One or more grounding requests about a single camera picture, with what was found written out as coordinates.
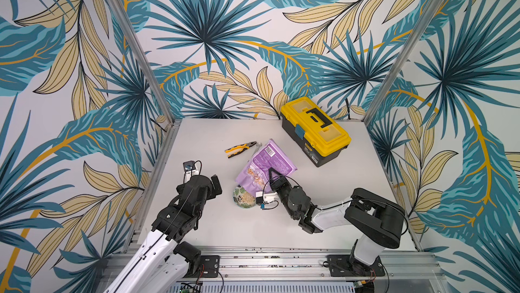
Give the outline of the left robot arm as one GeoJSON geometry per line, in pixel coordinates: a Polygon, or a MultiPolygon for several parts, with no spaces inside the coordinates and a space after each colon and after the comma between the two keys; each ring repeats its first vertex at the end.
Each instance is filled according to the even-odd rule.
{"type": "Polygon", "coordinates": [[[216,175],[192,175],[152,223],[144,242],[105,292],[164,292],[200,267],[201,251],[184,240],[196,231],[205,204],[222,194],[216,175]]]}

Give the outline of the purple oats bag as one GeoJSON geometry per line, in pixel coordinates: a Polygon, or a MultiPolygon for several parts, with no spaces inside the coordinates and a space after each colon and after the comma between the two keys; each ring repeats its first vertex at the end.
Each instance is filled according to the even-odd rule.
{"type": "Polygon", "coordinates": [[[271,193],[271,184],[282,176],[290,176],[297,170],[286,153],[270,139],[241,170],[235,182],[251,195],[257,192],[271,193]]]}

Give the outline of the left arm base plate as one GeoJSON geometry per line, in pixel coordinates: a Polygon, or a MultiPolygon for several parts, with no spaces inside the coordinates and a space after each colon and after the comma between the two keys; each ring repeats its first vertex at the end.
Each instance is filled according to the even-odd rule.
{"type": "Polygon", "coordinates": [[[187,278],[217,278],[219,276],[221,257],[219,255],[203,255],[188,263],[187,278]]]}

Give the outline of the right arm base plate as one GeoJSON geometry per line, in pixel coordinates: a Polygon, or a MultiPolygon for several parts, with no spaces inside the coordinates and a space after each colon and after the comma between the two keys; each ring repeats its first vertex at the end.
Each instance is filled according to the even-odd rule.
{"type": "Polygon", "coordinates": [[[354,259],[352,255],[328,255],[322,266],[329,270],[333,278],[380,278],[387,275],[383,263],[379,257],[375,262],[367,266],[354,259]]]}

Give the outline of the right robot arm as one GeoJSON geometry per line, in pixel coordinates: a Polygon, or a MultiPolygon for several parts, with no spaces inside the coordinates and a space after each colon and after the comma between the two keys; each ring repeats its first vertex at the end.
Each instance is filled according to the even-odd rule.
{"type": "Polygon", "coordinates": [[[322,233],[326,229],[352,225],[361,231],[350,254],[353,265],[371,267],[384,249],[400,246],[403,226],[407,223],[404,209],[363,188],[353,190],[351,198],[318,206],[311,202],[303,187],[291,185],[291,178],[270,168],[271,190],[276,193],[289,217],[299,222],[300,228],[309,234],[322,233]]]}

